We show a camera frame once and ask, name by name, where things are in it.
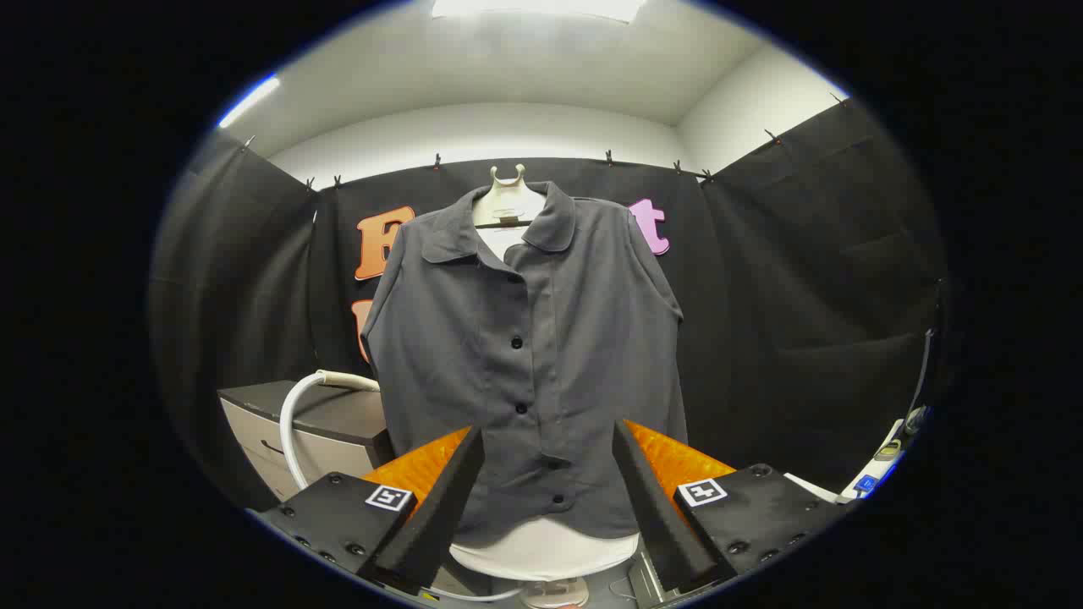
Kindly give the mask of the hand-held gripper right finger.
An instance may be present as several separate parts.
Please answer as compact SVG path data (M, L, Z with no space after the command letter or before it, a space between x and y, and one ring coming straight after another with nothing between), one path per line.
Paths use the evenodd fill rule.
M762 569L850 513L773 466L736 469L631 420L614 426L613 458L666 592L695 592Z

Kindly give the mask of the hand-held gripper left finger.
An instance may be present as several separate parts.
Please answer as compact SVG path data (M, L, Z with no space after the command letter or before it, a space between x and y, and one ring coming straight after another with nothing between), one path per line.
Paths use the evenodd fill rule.
M315 562L414 595L445 562L484 459L482 432L465 427L362 477L323 475L252 518Z

